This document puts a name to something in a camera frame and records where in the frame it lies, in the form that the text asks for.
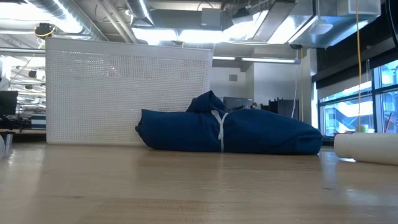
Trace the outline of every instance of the white cylinder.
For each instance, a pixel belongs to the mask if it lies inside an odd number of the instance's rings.
[[[340,158],[398,165],[398,134],[338,134],[335,152]]]

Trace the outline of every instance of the wooden table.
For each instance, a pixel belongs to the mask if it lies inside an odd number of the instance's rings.
[[[0,222],[397,223],[398,167],[319,156],[15,144]]]

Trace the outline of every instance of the white perforated panel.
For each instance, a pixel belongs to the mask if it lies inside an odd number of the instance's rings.
[[[141,109],[185,111],[210,87],[208,50],[48,39],[47,141],[143,146]]]

